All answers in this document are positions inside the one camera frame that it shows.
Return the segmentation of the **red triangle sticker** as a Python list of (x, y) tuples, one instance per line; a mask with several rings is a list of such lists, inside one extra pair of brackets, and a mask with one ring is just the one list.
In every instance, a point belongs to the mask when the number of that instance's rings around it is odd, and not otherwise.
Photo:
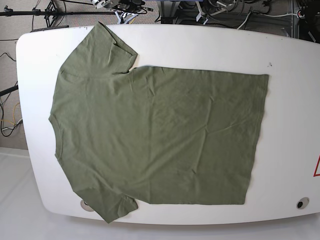
[(313, 176), (314, 177), (320, 176), (320, 157), (317, 160), (317, 164), (316, 164)]

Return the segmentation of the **black tripod stand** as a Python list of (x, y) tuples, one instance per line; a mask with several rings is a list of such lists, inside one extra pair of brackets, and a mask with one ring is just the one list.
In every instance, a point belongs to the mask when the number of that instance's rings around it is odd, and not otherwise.
[(32, 16), (31, 31), (35, 30), (34, 21), (35, 17), (43, 17), (46, 27), (53, 28), (59, 27), (66, 16), (92, 16), (92, 15), (113, 15), (120, 13), (119, 9), (102, 7), (101, 11), (67, 11), (68, 4), (77, 4), (82, 6), (90, 6), (92, 9), (94, 4), (88, 2), (80, 2), (75, 0), (50, 0), (44, 10), (38, 8), (40, 4), (38, 0), (32, 10), (14, 10), (7, 5), (0, 9), (1, 17), (19, 17), (19, 16)]

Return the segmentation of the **olive green T-shirt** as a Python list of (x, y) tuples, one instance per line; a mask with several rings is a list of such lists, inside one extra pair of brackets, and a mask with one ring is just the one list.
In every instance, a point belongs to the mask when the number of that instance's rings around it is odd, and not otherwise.
[(97, 23), (60, 67), (49, 121), (72, 190), (106, 222), (153, 205), (243, 205), (269, 76), (160, 66)]

